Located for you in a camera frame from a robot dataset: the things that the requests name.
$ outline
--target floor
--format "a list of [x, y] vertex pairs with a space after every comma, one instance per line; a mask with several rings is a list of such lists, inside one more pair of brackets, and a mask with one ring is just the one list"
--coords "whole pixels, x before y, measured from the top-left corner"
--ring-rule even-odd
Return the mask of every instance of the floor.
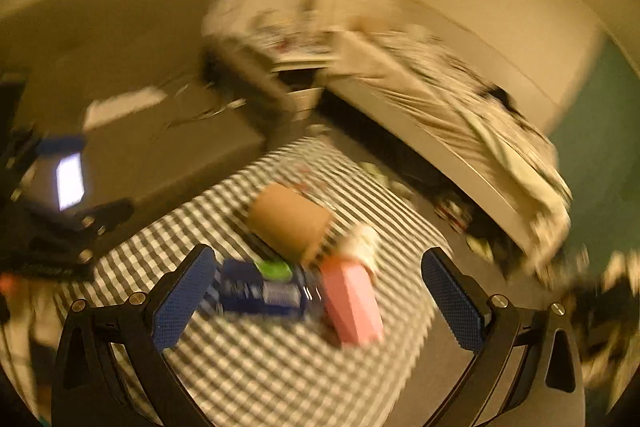
[[[330, 137], [334, 145], [356, 162], [371, 162], [389, 177], [404, 182], [394, 171], [384, 165], [360, 142], [347, 136], [332, 124]], [[454, 252], [454, 261], [460, 271], [472, 275], [488, 295], [500, 293], [514, 305], [532, 309], [543, 309], [554, 301], [554, 296], [546, 291], [535, 279], [525, 275], [514, 275], [509, 283], [493, 264], [481, 259], [470, 251], [462, 235], [454, 232], [449, 225], [436, 216], [433, 205], [420, 194], [416, 195], [416, 206], [445, 236]], [[522, 351], [514, 351], [503, 378], [485, 408], [478, 423], [492, 418], [509, 389]], [[398, 402], [386, 419], [385, 427], [421, 427], [430, 418], [439, 404], [449, 394], [469, 362], [471, 353], [458, 346], [444, 318], [438, 314], [429, 331], [427, 340], [416, 362], [411, 378], [402, 391]]]

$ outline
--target screw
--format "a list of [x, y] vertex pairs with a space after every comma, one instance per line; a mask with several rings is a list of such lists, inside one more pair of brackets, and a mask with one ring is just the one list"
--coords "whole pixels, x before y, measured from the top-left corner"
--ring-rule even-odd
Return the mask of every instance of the screw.
[[561, 317], [566, 313], [564, 306], [559, 302], [554, 302], [551, 304], [551, 311], [553, 311], [556, 315], [560, 315]]
[[82, 250], [80, 252], [80, 255], [78, 256], [78, 259], [80, 260], [80, 263], [82, 263], [82, 264], [87, 264], [93, 258], [94, 258], [94, 252], [92, 252], [88, 248], [85, 249], [85, 250]]
[[509, 305], [509, 299], [504, 295], [494, 295], [491, 297], [491, 302], [496, 308], [506, 308]]
[[134, 306], [140, 306], [146, 299], [146, 294], [143, 292], [135, 292], [129, 297], [129, 302]]
[[71, 304], [71, 309], [77, 313], [84, 310], [85, 306], [86, 306], [86, 302], [84, 302], [82, 299], [78, 299], [73, 304]]

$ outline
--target black and white checkered cloth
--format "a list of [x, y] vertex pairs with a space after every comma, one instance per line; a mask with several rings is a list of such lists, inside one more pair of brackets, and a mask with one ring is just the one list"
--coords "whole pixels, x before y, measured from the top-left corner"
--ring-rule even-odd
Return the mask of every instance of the black and white checkered cloth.
[[[307, 168], [300, 169], [301, 161]], [[450, 250], [433, 225], [318, 139], [264, 156], [115, 248], [97, 264], [95, 282], [63, 287], [56, 303], [61, 317], [78, 298], [106, 306], [124, 302], [133, 292], [148, 292], [197, 243], [211, 245], [220, 258], [259, 259], [244, 225], [247, 209], [270, 182], [293, 184], [300, 176], [318, 187], [316, 194], [334, 210], [324, 248], [354, 223], [367, 222], [378, 231], [376, 298], [384, 341], [340, 348], [327, 341], [328, 327], [320, 322], [229, 320], [216, 315], [207, 295], [177, 346], [164, 355], [218, 427], [382, 425], [434, 315], [435, 304], [420, 277], [422, 253], [435, 246]], [[126, 353], [114, 347], [133, 402], [157, 421]]]

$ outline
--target bed frame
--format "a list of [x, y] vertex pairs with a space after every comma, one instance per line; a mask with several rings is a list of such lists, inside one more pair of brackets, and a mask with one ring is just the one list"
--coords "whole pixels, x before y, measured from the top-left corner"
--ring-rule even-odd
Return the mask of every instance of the bed frame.
[[532, 245], [529, 223], [482, 175], [433, 134], [387, 102], [364, 82], [328, 76], [326, 89], [411, 147], [469, 196], [523, 251]]

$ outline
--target pink faceted object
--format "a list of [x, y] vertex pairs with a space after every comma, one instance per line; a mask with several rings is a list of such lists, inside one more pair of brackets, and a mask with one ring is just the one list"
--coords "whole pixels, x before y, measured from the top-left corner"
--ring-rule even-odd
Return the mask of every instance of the pink faceted object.
[[383, 338], [382, 318], [367, 269], [329, 256], [321, 266], [326, 310], [341, 343], [362, 346]]

